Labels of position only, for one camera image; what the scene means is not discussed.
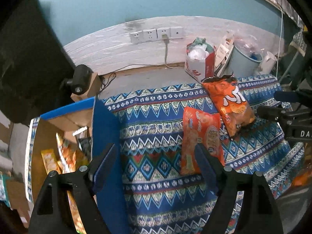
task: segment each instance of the clear plastic bag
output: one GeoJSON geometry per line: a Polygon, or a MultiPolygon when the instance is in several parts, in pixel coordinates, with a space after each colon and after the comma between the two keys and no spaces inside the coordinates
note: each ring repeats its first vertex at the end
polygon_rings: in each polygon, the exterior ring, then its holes
{"type": "Polygon", "coordinates": [[[234,45],[248,57],[261,53],[257,39],[242,32],[237,32],[234,35],[234,45]]]}

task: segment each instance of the teal wall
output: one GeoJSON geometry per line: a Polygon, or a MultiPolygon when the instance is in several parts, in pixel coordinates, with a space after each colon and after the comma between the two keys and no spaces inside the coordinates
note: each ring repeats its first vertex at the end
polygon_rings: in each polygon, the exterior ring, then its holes
{"type": "MultiPolygon", "coordinates": [[[[39,0],[62,45],[100,29],[158,16],[208,16],[230,19],[280,35],[281,12],[265,0],[39,0]]],[[[298,31],[284,17],[283,37],[298,31]]]]}

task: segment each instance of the metal screw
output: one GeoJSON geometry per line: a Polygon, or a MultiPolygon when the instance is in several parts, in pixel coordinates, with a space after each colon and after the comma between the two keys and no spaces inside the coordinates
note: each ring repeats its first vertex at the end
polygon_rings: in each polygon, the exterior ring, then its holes
{"type": "Polygon", "coordinates": [[[256,171],[255,174],[256,174],[258,177],[261,177],[261,176],[263,175],[263,173],[260,172],[260,171],[256,171]]]}
{"type": "Polygon", "coordinates": [[[228,166],[228,165],[226,165],[226,166],[224,166],[224,168],[223,168],[226,172],[230,172],[231,170],[232,170],[232,167],[231,166],[228,166]]]}
{"type": "Polygon", "coordinates": [[[82,88],[81,87],[76,87],[75,88],[75,92],[77,92],[77,93],[82,92],[82,88]]]}
{"type": "Polygon", "coordinates": [[[85,172],[87,169],[88,169],[88,167],[86,165],[79,167],[79,171],[81,171],[81,172],[85,172]]]}
{"type": "Polygon", "coordinates": [[[55,176],[57,174],[57,171],[50,171],[49,172],[49,176],[50,177],[53,177],[53,176],[55,176]]]}

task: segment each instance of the blue box side panel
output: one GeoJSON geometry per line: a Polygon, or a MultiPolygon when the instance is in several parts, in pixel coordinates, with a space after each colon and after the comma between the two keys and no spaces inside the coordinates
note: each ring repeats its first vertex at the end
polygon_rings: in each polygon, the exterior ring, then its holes
{"type": "Polygon", "coordinates": [[[128,214],[122,186],[119,120],[98,99],[93,112],[93,157],[100,155],[108,143],[118,148],[117,159],[103,189],[96,194],[99,211],[112,234],[129,234],[128,214]]]}
{"type": "Polygon", "coordinates": [[[42,119],[48,120],[48,119],[53,119],[55,117],[65,115],[67,113],[73,113],[73,112],[93,108],[94,99],[95,99],[94,97],[91,97],[91,98],[87,98],[87,99],[79,101],[79,102],[72,103],[70,105],[62,106],[62,107],[55,109],[53,111],[44,113],[40,117],[42,119]]]}

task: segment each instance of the snack bag logo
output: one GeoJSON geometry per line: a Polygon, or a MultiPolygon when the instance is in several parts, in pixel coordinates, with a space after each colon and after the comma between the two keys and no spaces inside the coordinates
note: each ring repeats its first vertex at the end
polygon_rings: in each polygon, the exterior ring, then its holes
{"type": "Polygon", "coordinates": [[[239,92],[237,86],[235,86],[235,89],[232,91],[232,95],[233,95],[234,97],[231,97],[231,96],[229,96],[229,95],[226,95],[226,96],[223,98],[223,105],[224,105],[224,106],[228,106],[228,105],[229,105],[229,102],[228,102],[228,101],[235,102],[235,103],[237,103],[237,104],[241,104],[242,102],[246,102],[246,99],[245,99],[244,96],[239,92]]]}

